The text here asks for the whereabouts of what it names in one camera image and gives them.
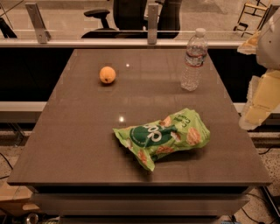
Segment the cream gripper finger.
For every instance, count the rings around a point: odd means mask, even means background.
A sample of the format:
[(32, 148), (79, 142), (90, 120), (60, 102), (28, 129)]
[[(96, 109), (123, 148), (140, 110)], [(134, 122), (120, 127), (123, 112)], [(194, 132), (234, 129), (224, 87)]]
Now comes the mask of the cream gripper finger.
[(257, 48), (259, 36), (260, 36), (260, 31), (255, 32), (244, 43), (238, 46), (237, 52), (245, 55), (256, 54), (256, 48)]
[(253, 76), (248, 84), (247, 102), (242, 109), (239, 125), (254, 130), (280, 104), (280, 71), (269, 69), (261, 77)]

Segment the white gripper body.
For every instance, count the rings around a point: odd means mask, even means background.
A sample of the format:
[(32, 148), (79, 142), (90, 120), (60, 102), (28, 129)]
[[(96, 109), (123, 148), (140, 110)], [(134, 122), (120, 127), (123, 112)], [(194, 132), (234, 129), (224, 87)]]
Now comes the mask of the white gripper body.
[(280, 9), (261, 29), (256, 48), (256, 60), (268, 69), (280, 69)]

